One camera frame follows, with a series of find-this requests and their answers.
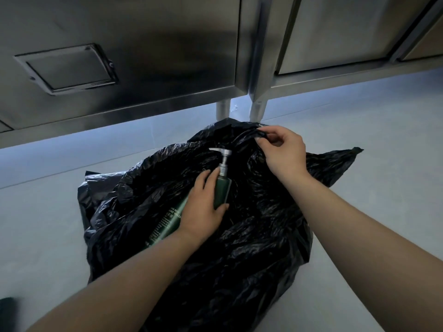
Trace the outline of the round steel cabinet leg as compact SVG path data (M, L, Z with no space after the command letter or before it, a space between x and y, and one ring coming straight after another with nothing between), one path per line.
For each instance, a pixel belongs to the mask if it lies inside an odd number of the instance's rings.
M251 104L249 122L260 123L263 119L268 100L258 100Z
M230 116L231 99L225 99L216 103L216 120L221 121Z

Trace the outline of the person's left forearm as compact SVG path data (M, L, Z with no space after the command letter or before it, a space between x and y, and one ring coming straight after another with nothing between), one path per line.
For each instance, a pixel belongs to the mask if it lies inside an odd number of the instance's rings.
M138 332L214 228L181 226L52 309L27 332Z

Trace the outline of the dark blurred object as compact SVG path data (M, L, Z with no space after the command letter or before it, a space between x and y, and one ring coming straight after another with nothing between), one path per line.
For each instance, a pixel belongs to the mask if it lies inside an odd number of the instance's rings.
M18 304L13 297L0 299L0 332L16 332Z

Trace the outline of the dark green pump bottle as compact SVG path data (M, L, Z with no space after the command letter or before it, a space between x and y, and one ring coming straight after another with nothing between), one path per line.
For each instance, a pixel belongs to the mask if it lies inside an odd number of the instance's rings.
M217 177L214 188L213 208L217 209L220 205L225 204L232 184L232 180L228 178L228 158L232 155L232 150L223 148L209 148L210 151L219 152L222 160L219 164L220 173ZM188 195L179 203L169 208L164 214L161 221L156 225L152 233L145 242L146 248L155 245L157 242L168 237L175 232L181 221L183 209L187 203Z

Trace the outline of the black plastic garbage bag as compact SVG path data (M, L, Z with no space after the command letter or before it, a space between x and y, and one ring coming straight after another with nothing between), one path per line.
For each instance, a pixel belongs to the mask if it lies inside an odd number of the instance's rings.
M309 262L313 233L270 172L254 138L259 123L226 118L171 144L125 172L87 171L78 187L89 282L146 247L162 216L199 173L233 151L229 210L187 260L140 332L251 332Z

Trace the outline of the person's right hand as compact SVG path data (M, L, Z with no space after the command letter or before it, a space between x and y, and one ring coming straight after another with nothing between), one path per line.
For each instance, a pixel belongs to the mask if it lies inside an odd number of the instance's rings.
M292 186L310 177L306 165L306 146L302 137L282 126L258 128L274 145L272 159L266 159L270 171L285 186Z

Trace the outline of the person's right forearm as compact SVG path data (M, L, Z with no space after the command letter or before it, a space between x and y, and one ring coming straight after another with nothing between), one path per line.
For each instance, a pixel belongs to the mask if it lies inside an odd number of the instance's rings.
M307 171L277 171L322 247L385 332L443 332L443 261Z

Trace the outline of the steel cabinet with plain doors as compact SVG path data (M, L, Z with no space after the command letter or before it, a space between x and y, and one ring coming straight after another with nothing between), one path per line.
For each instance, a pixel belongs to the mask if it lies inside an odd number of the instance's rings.
M443 66L443 0L263 0L253 103Z

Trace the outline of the person's left hand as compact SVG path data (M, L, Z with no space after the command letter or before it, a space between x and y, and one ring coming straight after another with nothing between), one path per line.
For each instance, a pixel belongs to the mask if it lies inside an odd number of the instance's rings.
M179 232L187 234L193 242L201 245L219 228L222 220L214 220L212 212L214 188L220 169L216 168L206 180L203 192L193 195L189 192L187 203L181 215Z

